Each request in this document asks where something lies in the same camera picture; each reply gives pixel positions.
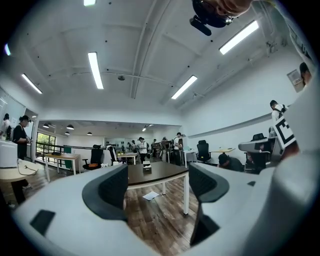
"dark wooden table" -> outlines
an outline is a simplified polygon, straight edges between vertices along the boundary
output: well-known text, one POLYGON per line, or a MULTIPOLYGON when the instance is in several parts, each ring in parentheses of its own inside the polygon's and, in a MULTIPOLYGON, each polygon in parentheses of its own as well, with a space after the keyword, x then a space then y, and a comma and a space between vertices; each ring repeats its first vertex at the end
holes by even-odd
POLYGON ((183 212, 189 213, 189 172, 184 166, 167 162, 152 162, 151 170, 144 171, 142 164, 128 166, 128 190, 162 184, 162 194, 166 194, 166 182, 184 177, 183 212))

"railing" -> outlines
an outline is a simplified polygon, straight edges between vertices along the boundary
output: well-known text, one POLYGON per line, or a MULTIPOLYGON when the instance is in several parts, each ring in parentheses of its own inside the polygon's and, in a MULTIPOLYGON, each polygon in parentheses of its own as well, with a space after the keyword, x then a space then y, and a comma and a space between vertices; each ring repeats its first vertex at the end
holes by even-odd
MULTIPOLYGON (((52 145, 52 144, 47 144, 47 143, 41 143, 37 142, 36 143, 36 151, 35 151, 35 158, 42 158, 42 161, 45 161, 45 154, 52 153, 52 152, 60 152, 63 153, 65 152, 65 146, 59 146, 59 145, 52 145)), ((64 163, 62 163, 62 160, 58 160, 60 167, 65 166, 64 163)), ((56 159, 52 159, 51 162, 57 163, 56 159)))

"black shirt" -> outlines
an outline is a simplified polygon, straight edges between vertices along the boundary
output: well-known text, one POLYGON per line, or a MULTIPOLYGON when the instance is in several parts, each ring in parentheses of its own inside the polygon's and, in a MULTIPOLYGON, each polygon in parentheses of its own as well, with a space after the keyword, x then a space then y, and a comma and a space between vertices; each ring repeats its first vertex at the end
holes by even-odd
MULTIPOLYGON (((17 143, 20 139, 26 139, 27 134, 25 129, 18 124, 13 130, 13 142, 17 143)), ((23 159, 27 155, 27 142, 17 143, 17 151, 18 151, 18 158, 23 159)))
POLYGON ((229 157, 229 161, 230 161, 229 164, 224 168, 231 170, 231 171, 236 171, 236 172, 243 172, 244 171, 244 166, 239 161, 239 159, 234 158, 234 157, 229 157))

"backpack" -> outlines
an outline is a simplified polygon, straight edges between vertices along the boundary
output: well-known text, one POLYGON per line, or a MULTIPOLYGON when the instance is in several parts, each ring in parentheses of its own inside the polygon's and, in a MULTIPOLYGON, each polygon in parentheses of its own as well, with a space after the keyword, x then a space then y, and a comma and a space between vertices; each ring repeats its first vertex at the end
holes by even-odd
POLYGON ((274 109, 275 111, 277 111, 279 113, 279 118, 281 118, 283 116, 283 114, 286 112, 287 108, 285 105, 282 105, 282 108, 281 110, 278 110, 278 109, 274 109))

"printer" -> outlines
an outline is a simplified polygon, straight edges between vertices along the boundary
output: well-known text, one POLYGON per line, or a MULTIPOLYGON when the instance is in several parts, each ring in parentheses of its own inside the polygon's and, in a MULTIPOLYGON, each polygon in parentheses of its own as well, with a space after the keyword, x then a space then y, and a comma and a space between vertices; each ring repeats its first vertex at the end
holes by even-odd
POLYGON ((0 168, 16 168, 18 145, 9 140, 0 139, 0 168))

